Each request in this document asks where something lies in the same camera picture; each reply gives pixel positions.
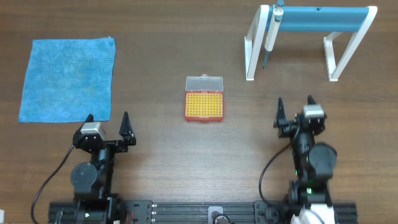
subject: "blue cloth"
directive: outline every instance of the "blue cloth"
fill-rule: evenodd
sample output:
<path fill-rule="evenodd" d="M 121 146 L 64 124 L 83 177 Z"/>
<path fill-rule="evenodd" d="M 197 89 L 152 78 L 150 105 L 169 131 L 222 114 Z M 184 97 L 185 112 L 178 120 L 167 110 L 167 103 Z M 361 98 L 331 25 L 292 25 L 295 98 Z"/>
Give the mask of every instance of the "blue cloth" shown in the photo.
<path fill-rule="evenodd" d="M 34 40 L 20 122 L 109 121 L 113 38 Z"/>

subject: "white bracket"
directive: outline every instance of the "white bracket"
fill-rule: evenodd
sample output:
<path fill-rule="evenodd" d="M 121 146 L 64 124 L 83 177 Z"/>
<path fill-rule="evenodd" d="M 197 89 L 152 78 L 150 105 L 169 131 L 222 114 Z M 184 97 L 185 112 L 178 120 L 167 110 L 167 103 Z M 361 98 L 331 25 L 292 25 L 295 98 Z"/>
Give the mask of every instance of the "white bracket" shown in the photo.
<path fill-rule="evenodd" d="M 266 32 L 268 12 L 268 5 L 261 5 L 259 7 L 250 25 L 248 34 L 244 37 L 244 61 L 247 81 L 254 80 L 254 71 L 256 70 L 259 59 L 262 38 Z"/>
<path fill-rule="evenodd" d="M 335 53 L 333 51 L 332 42 L 334 38 L 338 37 L 341 34 L 341 32 L 332 32 L 330 35 L 323 38 L 323 45 L 325 46 L 326 65 L 328 68 L 330 82 L 336 82 L 338 80 L 338 77 L 341 75 L 351 56 L 353 56 L 359 43 L 361 43 L 362 38 L 365 36 L 366 32 L 371 26 L 373 19 L 377 13 L 377 7 L 368 6 L 368 8 L 368 15 L 366 16 L 359 30 L 355 32 L 349 40 L 348 46 L 337 65 L 335 61 Z"/>

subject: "table surface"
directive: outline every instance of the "table surface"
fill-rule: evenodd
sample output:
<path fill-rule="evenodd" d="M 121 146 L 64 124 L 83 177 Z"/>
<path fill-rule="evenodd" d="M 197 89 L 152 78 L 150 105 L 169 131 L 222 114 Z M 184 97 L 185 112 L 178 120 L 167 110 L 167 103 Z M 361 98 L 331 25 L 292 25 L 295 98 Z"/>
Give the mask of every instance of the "table surface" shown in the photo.
<path fill-rule="evenodd" d="M 286 139 L 272 128 L 278 97 L 288 118 L 313 95 L 328 114 L 316 137 L 338 151 L 334 200 L 354 200 L 360 223 L 396 223 L 398 200 L 398 1 L 289 1 L 290 6 L 368 6 L 379 12 L 336 83 L 325 65 L 324 33 L 281 32 L 254 82 L 244 75 L 243 37 L 260 4 L 274 1 L 0 2 L 0 208 L 6 222 L 31 222 L 30 205 L 67 152 L 80 123 L 18 123 L 34 39 L 114 37 L 116 60 L 107 138 L 118 138 L 128 111 L 137 146 L 116 156 L 113 192 L 158 202 L 252 202 L 266 162 Z M 340 58 L 349 35 L 335 40 Z M 224 78 L 222 123 L 184 120 L 186 76 Z M 70 201 L 70 172 L 90 160 L 74 150 L 36 206 Z M 265 175 L 264 194 L 280 199 L 295 178 L 292 156 Z"/>

